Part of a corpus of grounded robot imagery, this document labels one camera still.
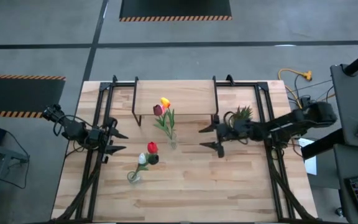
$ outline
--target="yellow cable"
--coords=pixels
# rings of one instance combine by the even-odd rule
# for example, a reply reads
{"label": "yellow cable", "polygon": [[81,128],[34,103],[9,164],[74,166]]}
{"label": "yellow cable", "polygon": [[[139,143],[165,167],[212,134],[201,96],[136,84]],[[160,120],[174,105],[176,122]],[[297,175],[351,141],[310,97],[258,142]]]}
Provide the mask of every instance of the yellow cable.
{"label": "yellow cable", "polygon": [[[311,81],[311,71],[308,71],[308,72],[297,72],[297,71],[292,70],[292,69],[289,69],[289,68],[283,68],[283,69],[280,69],[280,71],[278,71],[278,79],[279,79],[279,80],[282,80],[282,79],[281,79],[281,73],[282,73],[283,71],[293,72],[293,73],[298,74],[298,75],[301,75],[303,78],[305,78],[305,79]],[[285,88],[290,91],[290,93],[291,93],[291,94],[293,95],[293,97],[295,98],[295,101],[296,101],[297,105],[299,106],[299,108],[302,109],[302,105],[301,105],[301,103],[299,102],[298,97],[297,97],[297,96],[294,94],[294,92],[292,91],[292,89],[291,89],[290,87],[286,86],[286,85],[285,85]]]}

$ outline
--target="gray concrete floor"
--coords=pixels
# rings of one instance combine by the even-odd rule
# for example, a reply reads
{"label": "gray concrete floor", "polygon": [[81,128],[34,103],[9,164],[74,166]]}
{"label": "gray concrete floor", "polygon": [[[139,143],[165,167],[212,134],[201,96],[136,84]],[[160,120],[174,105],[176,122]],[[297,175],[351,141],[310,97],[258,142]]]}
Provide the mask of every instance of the gray concrete floor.
{"label": "gray concrete floor", "polygon": [[[120,0],[110,0],[100,43],[191,41],[358,40],[358,0],[232,0],[233,21],[118,22]],[[102,0],[0,0],[0,44],[89,44]],[[63,75],[67,82],[60,104],[75,112],[89,49],[0,50],[0,74]],[[164,49],[98,49],[90,80],[205,79],[227,74],[238,80],[274,80],[281,68],[311,70],[313,81],[330,79],[329,66],[358,57],[358,45],[309,47],[210,47]],[[293,87],[295,75],[283,73]],[[331,87],[325,83],[300,91],[314,99]],[[329,100],[336,107],[334,98]],[[52,123],[0,118],[31,155],[25,190],[5,185],[0,194],[0,223],[41,222],[50,218],[67,141],[52,134]],[[312,129],[320,138],[340,127]],[[23,168],[7,179],[21,183]],[[344,222],[333,211],[337,191],[312,187],[318,215]]]}

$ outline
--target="glass vase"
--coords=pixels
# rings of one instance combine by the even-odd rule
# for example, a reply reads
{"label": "glass vase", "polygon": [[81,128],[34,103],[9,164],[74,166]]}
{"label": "glass vase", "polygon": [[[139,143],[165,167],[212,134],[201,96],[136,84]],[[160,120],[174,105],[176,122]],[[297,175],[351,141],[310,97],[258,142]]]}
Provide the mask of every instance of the glass vase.
{"label": "glass vase", "polygon": [[136,184],[138,181],[140,181],[140,175],[138,172],[130,171],[127,174],[127,179],[129,181],[129,183]]}
{"label": "glass vase", "polygon": [[168,146],[172,149],[176,149],[178,147],[177,135],[175,132],[172,132],[172,138],[168,137]]}

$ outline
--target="hazard tape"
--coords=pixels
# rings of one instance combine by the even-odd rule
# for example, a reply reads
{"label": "hazard tape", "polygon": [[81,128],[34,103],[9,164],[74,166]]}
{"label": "hazard tape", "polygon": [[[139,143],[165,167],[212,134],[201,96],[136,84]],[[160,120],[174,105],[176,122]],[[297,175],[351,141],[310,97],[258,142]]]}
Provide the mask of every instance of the hazard tape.
{"label": "hazard tape", "polygon": [[42,118],[42,112],[0,111],[0,117],[7,117],[7,118]]}
{"label": "hazard tape", "polygon": [[229,21],[231,16],[147,16],[123,17],[120,22]]}
{"label": "hazard tape", "polygon": [[0,78],[9,78],[9,79],[34,79],[34,80],[66,80],[66,77],[41,76],[41,75],[0,75]]}

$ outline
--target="flower bouquet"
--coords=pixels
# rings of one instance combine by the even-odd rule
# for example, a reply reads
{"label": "flower bouquet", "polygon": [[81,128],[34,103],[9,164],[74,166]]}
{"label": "flower bouquet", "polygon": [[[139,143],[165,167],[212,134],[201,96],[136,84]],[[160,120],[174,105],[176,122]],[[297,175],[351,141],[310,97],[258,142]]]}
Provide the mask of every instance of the flower bouquet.
{"label": "flower bouquet", "polygon": [[147,145],[147,150],[149,153],[141,153],[139,155],[138,161],[137,161],[137,168],[135,171],[130,171],[127,174],[127,179],[131,184],[134,184],[140,180],[139,171],[141,170],[149,170],[147,168],[147,165],[156,165],[159,161],[159,157],[157,155],[158,153],[158,147],[157,144],[154,142],[149,142]]}
{"label": "flower bouquet", "polygon": [[175,134],[174,125],[175,125],[175,109],[171,111],[171,103],[166,98],[161,98],[161,105],[155,105],[153,107],[154,115],[158,116],[157,124],[154,124],[155,127],[161,129],[167,134],[169,138],[169,145],[172,149],[177,148],[177,135]]}

